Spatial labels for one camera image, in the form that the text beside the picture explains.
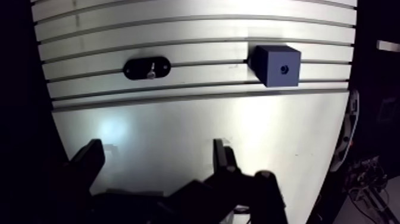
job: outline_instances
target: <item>horizontal slat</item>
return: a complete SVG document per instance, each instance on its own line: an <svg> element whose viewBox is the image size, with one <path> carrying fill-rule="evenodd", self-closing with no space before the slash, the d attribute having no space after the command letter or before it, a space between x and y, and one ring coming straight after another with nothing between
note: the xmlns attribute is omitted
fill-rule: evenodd
<svg viewBox="0 0 400 224"><path fill-rule="evenodd" d="M101 6L104 4L109 4L113 2L122 2L122 1L123 0L75 0L75 1L49 0L32 6L32 14L34 21L38 21L56 15L73 12L75 10L81 10L88 7ZM128 3L135 1L143 1L143 0L129 0L125 2ZM321 3L323 4L328 2L336 2L350 6L357 6L357 0L331 0Z"/></svg>
<svg viewBox="0 0 400 224"><path fill-rule="evenodd" d="M346 80L350 65L302 64L300 80ZM211 85L212 83L258 82L246 64L190 66L173 68L167 77L154 80L129 80L123 73L86 77L48 84L52 98L79 96L112 91L160 88L180 85Z"/></svg>
<svg viewBox="0 0 400 224"><path fill-rule="evenodd" d="M355 25L356 11L293 0L163 0L146 1L70 15L38 24L39 41L105 26L127 23L193 20L196 18L292 17Z"/></svg>
<svg viewBox="0 0 400 224"><path fill-rule="evenodd" d="M42 60L144 43L266 38L353 43L355 30L322 24L273 20L201 20L107 30L39 45Z"/></svg>
<svg viewBox="0 0 400 224"><path fill-rule="evenodd" d="M400 52L400 44L388 41L377 41L376 48L382 51Z"/></svg>
<svg viewBox="0 0 400 224"><path fill-rule="evenodd" d="M295 87L266 88L263 84L229 85L229 86L206 86L198 88L180 88L159 91L130 92L126 94L102 95L78 99L66 99L54 101L55 109L61 107L74 107L88 104L115 103L120 101L143 101L152 99L165 99L175 97L192 97L209 94L246 94L258 93L262 95L279 94L281 91L307 91L307 90L344 90L348 87L347 82L325 82L325 83L299 83Z"/></svg>
<svg viewBox="0 0 400 224"><path fill-rule="evenodd" d="M46 79L57 79L85 73L96 73L122 69L130 58L145 58L163 55L171 63L203 63L212 61L245 60L255 45L287 44L301 51L302 60L352 61L353 48L350 46L322 45L314 43L268 43L268 42L226 42L195 43L184 45L156 46L130 49L79 57L44 64Z"/></svg>

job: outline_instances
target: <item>black oval mount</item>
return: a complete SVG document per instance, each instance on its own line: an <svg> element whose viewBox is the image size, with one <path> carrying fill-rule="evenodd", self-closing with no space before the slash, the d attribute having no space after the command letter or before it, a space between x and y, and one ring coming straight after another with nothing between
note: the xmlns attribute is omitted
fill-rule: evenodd
<svg viewBox="0 0 400 224"><path fill-rule="evenodd" d="M130 80L162 78L170 71L171 63L165 57L131 59L123 68L125 76Z"/></svg>

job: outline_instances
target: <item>blue cube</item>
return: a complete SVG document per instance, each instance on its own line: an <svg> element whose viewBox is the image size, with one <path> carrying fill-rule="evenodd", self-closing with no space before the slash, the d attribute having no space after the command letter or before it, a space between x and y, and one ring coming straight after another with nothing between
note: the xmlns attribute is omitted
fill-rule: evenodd
<svg viewBox="0 0 400 224"><path fill-rule="evenodd" d="M301 53L289 46L258 45L249 66L266 87L298 86Z"/></svg>

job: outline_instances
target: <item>metal surface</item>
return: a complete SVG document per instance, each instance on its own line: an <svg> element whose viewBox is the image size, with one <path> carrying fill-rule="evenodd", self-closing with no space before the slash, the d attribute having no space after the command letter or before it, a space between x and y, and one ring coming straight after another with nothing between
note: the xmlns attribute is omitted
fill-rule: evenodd
<svg viewBox="0 0 400 224"><path fill-rule="evenodd" d="M350 77L350 65L302 64L300 81L344 82ZM48 84L51 98L106 94L110 91L131 89L162 89L163 86L179 85L181 88L193 85L216 85L218 83L259 83L247 64L219 64L214 66L190 66L173 68L166 77L155 80L129 80L123 73L72 79Z"/></svg>
<svg viewBox="0 0 400 224"><path fill-rule="evenodd" d="M70 158L100 138L106 163L91 192L164 191L213 172L226 138L246 174L277 176L289 223L305 223L323 183L348 93L201 99L53 113Z"/></svg>
<svg viewBox="0 0 400 224"><path fill-rule="evenodd" d="M147 89L140 91L117 91L93 97L82 97L73 99L57 100L53 106L72 107L91 104L106 104L111 106L115 103L143 103L151 101L174 101L185 98L215 98L232 97L232 95L251 96L251 95L284 95L284 94L305 94L307 92L331 92L346 91L347 82L323 82L323 83L299 83L294 87L266 88L263 84L255 82L244 85L243 82L218 83L217 85L198 85L198 86L170 86L169 88Z"/></svg>
<svg viewBox="0 0 400 224"><path fill-rule="evenodd" d="M149 5L153 8L155 8L155 12L149 14L150 16L160 16L160 15L164 15L164 13L168 13L170 11L174 11L174 10L179 10L181 8L192 8L191 12L189 13L194 13L194 12L201 12L202 10L207 10L206 8L204 8L204 5L210 5L210 6L214 6L215 3L213 1L191 1L193 2L192 5L188 5L189 1L181 1L181 0L176 0L176 1L156 1L156 2L144 2L141 4L135 4L137 6L135 6L135 8L131 8L129 5L126 4L131 4L132 2L140 2L140 1L144 1L144 0L130 0L130 1L122 1L122 0L75 0L75 1L65 1L65 0L51 0L51 1L47 1L44 2L42 4L37 4L34 5L32 7L32 13L33 13L33 19L34 21L38 21L38 20L43 20L46 18L50 18L50 17L54 17L57 15L65 15L65 13L69 13L70 14L75 14L75 12L80 12L80 11L87 11L88 7L92 7L91 9L98 9L99 13L103 13L103 15L101 16L110 16L113 15L113 17L119 17L121 18L120 14L115 16L114 14L112 14L112 10L110 10L110 12L101 12L102 8L105 7L115 7L117 8L119 5L123 5L122 7L125 7L127 12L133 13L133 14L137 14L137 13L144 13L143 9L141 8L141 5ZM235 0L230 0L230 1L220 1L219 3L219 7L225 8L227 10L230 10L231 13L235 13L234 9L232 8L232 4L241 4L243 9L246 8L251 8L251 7L263 7L264 12L268 12L268 8L271 8L273 6L275 6L278 2L277 1L257 1L257 0L250 0L247 1L248 4L244 4L244 3L240 3L238 1ZM338 0L338 1L332 1L332 2L338 2L338 3L343 3L343 4L348 4L348 5L354 5L355 6L355 0ZM308 2L304 2L304 7L305 9L307 9L307 5L313 5L313 3L308 3ZM319 4L326 4L328 2L323 2L320 1ZM295 6L303 6L303 2L297 2L297 1L291 1L291 2L285 2L282 3L282 5L287 5L287 6L282 6L282 9L285 9L285 7L287 8L286 11L291 10L291 13L301 13L301 11L296 11L295 10ZM161 8L169 8L169 10L166 11L157 11L160 10ZM326 16L326 17L339 17L339 15L322 15L322 11L323 11L324 7L321 6L320 12L314 13L314 15L318 15L321 14L321 16ZM284 13L285 10L277 10L277 13ZM92 18L96 19L96 15L82 15L82 19L83 21L85 21L85 19L89 18L90 16L92 16ZM123 15L123 17L125 18L129 18L132 15L130 15L129 13L126 15Z"/></svg>
<svg viewBox="0 0 400 224"><path fill-rule="evenodd" d="M110 29L115 25L133 26L199 18L267 18L316 20L316 23L355 25L356 11L312 2L281 0L163 0L144 1L92 10L38 24L39 41L91 29Z"/></svg>
<svg viewBox="0 0 400 224"><path fill-rule="evenodd" d="M387 41L377 41L376 47L382 51L400 52L400 44Z"/></svg>
<svg viewBox="0 0 400 224"><path fill-rule="evenodd" d="M292 39L353 43L355 30L324 24L276 20L198 20L133 26L39 45L42 60L143 44L217 42L234 38Z"/></svg>
<svg viewBox="0 0 400 224"><path fill-rule="evenodd" d="M94 73L121 70L129 59L163 55L173 66L242 61L248 58L255 45L283 45L301 51L302 60L352 61L353 47L316 43L220 42L155 46L107 52L43 65L46 79L68 78Z"/></svg>

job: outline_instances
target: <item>slatted wall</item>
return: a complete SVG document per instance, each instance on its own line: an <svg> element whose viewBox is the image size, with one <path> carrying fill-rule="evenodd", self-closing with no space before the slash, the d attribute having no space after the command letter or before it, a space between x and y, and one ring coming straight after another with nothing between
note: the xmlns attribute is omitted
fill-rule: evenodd
<svg viewBox="0 0 400 224"><path fill-rule="evenodd" d="M121 100L348 87L356 0L38 0L32 11L55 109ZM301 51L300 84L265 88L255 45ZM165 56L170 74L128 80L131 58Z"/></svg>

